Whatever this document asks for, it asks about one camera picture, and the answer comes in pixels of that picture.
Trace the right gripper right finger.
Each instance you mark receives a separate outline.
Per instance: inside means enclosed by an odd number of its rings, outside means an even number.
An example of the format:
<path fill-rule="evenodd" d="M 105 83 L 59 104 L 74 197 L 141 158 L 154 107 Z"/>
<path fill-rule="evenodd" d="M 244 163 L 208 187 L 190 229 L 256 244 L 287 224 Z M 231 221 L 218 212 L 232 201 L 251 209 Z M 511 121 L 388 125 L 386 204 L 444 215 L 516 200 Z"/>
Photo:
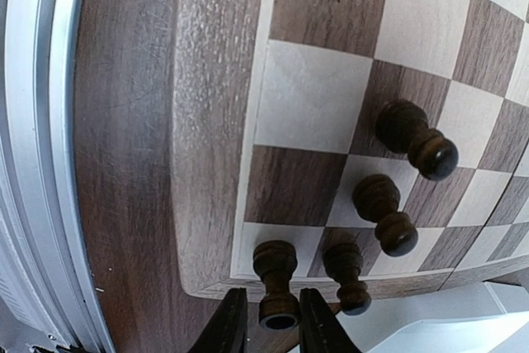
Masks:
<path fill-rule="evenodd" d="M 302 289 L 299 304 L 301 353 L 361 353 L 317 289 Z"/>

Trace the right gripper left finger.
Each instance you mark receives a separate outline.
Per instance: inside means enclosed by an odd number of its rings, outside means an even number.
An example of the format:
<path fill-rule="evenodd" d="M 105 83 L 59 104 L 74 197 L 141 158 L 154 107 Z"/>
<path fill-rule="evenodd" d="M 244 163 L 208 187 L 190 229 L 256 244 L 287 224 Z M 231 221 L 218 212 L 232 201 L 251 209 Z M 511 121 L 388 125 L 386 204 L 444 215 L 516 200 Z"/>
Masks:
<path fill-rule="evenodd" d="M 246 289 L 229 289 L 188 352 L 247 352 L 247 322 Z"/>

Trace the dark pawn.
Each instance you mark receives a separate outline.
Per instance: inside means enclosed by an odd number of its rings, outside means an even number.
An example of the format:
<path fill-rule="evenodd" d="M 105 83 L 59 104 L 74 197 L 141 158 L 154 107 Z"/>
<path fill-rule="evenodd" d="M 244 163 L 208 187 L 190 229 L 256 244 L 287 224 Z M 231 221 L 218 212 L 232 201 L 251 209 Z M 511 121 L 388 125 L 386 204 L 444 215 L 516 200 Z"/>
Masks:
<path fill-rule="evenodd" d="M 430 127 L 424 110 L 408 100 L 397 99 L 383 107 L 375 135 L 387 150 L 405 154 L 412 167 L 431 181 L 449 177 L 459 161 L 455 143 Z"/>
<path fill-rule="evenodd" d="M 386 174 L 362 179 L 351 198 L 360 218 L 375 224 L 374 235 L 383 253 L 401 257 L 416 247 L 418 231 L 409 215 L 399 210 L 400 191 Z"/>
<path fill-rule="evenodd" d="M 341 311 L 347 316 L 365 313 L 371 304 L 367 284 L 360 281 L 363 259 L 360 248 L 353 242 L 343 242 L 328 248 L 322 256 L 326 275 L 340 287 L 336 296 Z"/>

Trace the dark rook piece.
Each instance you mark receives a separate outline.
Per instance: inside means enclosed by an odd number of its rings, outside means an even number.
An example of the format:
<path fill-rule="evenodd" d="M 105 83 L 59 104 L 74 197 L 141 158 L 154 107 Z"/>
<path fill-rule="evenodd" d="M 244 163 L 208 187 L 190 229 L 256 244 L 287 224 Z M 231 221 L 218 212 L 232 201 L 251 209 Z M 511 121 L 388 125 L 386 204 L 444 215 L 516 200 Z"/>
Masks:
<path fill-rule="evenodd" d="M 266 241 L 253 252 L 253 269 L 264 285 L 259 303 L 259 324 L 269 331 L 295 328 L 301 318 L 298 299 L 289 283 L 298 266 L 296 250 L 286 241 Z"/>

